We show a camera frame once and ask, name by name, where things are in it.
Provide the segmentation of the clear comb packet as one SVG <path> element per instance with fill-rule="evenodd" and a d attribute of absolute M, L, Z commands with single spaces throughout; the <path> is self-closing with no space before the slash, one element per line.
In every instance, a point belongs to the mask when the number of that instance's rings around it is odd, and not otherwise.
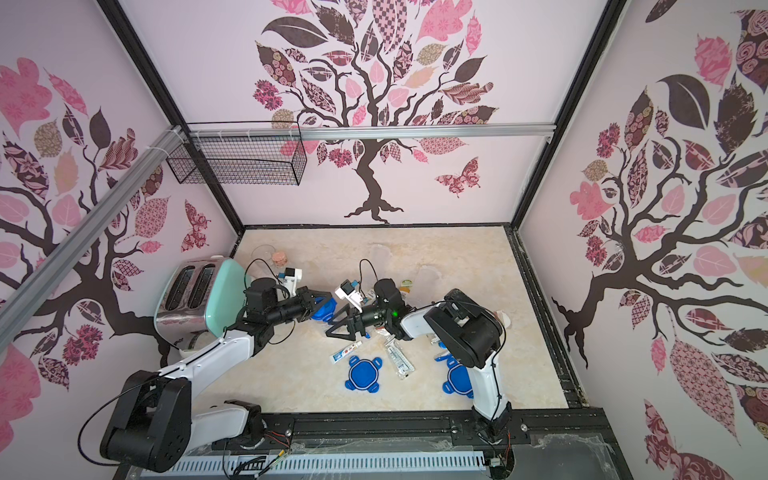
<path fill-rule="evenodd" d="M 415 372 L 415 367 L 394 338 L 385 342 L 385 350 L 400 379 L 405 379 Z"/>

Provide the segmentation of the blue toothbrush case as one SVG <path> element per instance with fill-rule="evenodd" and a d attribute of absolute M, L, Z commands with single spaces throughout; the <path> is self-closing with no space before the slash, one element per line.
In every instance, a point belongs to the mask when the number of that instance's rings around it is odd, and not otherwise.
<path fill-rule="evenodd" d="M 449 352 L 449 350 L 447 349 L 446 345 L 443 342 L 438 342 L 437 346 L 439 347 L 439 351 L 434 357 L 434 360 L 436 362 L 444 362 L 452 358 L 452 354 Z"/>

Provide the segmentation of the small toothpaste tube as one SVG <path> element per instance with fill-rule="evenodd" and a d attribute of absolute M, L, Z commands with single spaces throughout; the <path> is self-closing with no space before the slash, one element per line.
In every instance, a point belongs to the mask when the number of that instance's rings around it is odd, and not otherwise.
<path fill-rule="evenodd" d="M 347 356 L 349 356 L 352 352 L 354 352 L 361 345 L 362 345 L 362 341 L 361 340 L 357 340 L 357 341 L 354 341 L 354 342 L 346 345 L 345 347 L 343 347 L 339 351 L 333 353 L 330 356 L 330 361 L 333 364 L 336 364 L 336 363 L 340 362 L 342 359 L 344 359 Z"/>

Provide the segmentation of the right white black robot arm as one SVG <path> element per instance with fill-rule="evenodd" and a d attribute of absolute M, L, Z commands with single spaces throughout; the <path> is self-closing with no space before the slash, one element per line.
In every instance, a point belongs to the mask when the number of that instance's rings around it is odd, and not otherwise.
<path fill-rule="evenodd" d="M 467 369 L 473 392 L 472 410 L 490 437 L 497 437 L 511 417 L 511 403 L 502 392 L 498 356 L 506 342 L 506 329 L 494 313 L 459 289 L 421 308 L 406 303 L 390 278 L 376 281 L 374 299 L 358 306 L 356 293 L 346 282 L 336 296 L 347 301 L 331 319 L 325 335 L 355 341 L 369 327 L 382 327 L 400 341 L 434 334 L 448 352 Z"/>

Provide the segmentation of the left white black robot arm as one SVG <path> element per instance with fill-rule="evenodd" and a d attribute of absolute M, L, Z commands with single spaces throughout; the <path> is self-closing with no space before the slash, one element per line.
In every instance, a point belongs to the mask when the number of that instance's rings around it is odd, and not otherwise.
<path fill-rule="evenodd" d="M 331 300 L 329 292 L 299 287 L 278 297 L 276 280 L 260 278 L 244 290 L 244 303 L 221 337 L 197 353 L 125 382 L 99 446 L 102 458 L 162 473 L 204 445 L 235 440 L 248 448 L 265 436 L 260 406 L 226 400 L 201 413 L 193 402 L 216 380 L 268 346 L 281 324 L 311 318 Z"/>

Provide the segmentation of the blue lid container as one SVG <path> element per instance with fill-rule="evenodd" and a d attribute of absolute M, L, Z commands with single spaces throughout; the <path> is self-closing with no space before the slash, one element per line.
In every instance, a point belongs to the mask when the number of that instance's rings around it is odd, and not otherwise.
<path fill-rule="evenodd" d="M 387 245 L 373 244 L 370 247 L 368 259 L 378 273 L 384 274 L 389 270 L 393 252 Z"/>
<path fill-rule="evenodd" d="M 311 319 L 324 323 L 329 323 L 335 315 L 337 302 L 334 298 L 330 298 L 327 301 L 316 298 L 315 303 L 319 305 L 319 308 L 311 315 Z"/>
<path fill-rule="evenodd" d="M 422 265 L 417 271 L 413 288 L 419 292 L 431 292 L 441 282 L 442 273 L 432 265 Z"/>

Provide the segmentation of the detached blue container lid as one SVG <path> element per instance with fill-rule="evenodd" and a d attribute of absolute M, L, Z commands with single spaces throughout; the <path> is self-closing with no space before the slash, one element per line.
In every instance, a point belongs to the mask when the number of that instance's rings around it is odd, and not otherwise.
<path fill-rule="evenodd" d="M 446 380 L 442 384 L 443 392 L 449 395 L 455 394 L 473 399 L 473 388 L 466 367 L 452 355 L 448 355 L 445 358 L 445 363 L 448 370 Z"/>

